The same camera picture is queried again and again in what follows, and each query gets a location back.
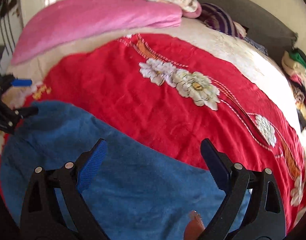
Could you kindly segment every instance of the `folded pink blanket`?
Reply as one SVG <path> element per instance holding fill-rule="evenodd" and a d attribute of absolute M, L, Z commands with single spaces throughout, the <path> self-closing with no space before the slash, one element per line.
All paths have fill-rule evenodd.
<path fill-rule="evenodd" d="M 24 28 L 12 65 L 59 44 L 118 29 L 175 27 L 182 9 L 146 0 L 61 0 L 38 12 Z"/>

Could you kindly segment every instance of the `flower center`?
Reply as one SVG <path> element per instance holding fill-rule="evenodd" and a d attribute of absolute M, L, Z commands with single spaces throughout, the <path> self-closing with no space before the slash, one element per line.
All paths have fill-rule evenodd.
<path fill-rule="evenodd" d="M 198 90 L 198 91 L 203 90 L 203 87 L 198 82 L 192 83 L 192 86 L 195 90 Z"/>

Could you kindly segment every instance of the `gray headboard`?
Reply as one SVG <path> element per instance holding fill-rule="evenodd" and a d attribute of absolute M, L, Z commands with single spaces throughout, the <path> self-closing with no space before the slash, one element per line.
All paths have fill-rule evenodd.
<path fill-rule="evenodd" d="M 248 27 L 247 36 L 265 46 L 269 56 L 280 65 L 285 50 L 292 49 L 296 33 L 274 15 L 250 0 L 198 0 L 220 6 L 232 19 Z"/>

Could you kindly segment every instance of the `red blanket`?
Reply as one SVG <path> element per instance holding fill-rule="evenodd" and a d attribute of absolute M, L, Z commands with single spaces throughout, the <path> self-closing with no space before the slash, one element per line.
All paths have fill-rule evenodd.
<path fill-rule="evenodd" d="M 203 169 L 199 147 L 209 138 L 232 162 L 273 171 L 288 231 L 292 227 L 303 197 L 298 136 L 277 106 L 229 62 L 168 35 L 138 34 L 63 58 L 26 105 L 33 100 L 72 103 L 140 143 Z"/>

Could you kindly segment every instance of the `striped pillow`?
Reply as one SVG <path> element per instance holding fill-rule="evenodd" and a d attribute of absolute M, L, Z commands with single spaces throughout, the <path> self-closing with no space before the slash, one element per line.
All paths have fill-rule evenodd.
<path fill-rule="evenodd" d="M 233 37 L 242 38 L 234 24 L 234 21 L 222 8 L 211 3 L 202 3 L 201 6 L 202 14 L 198 19 L 208 28 Z"/>

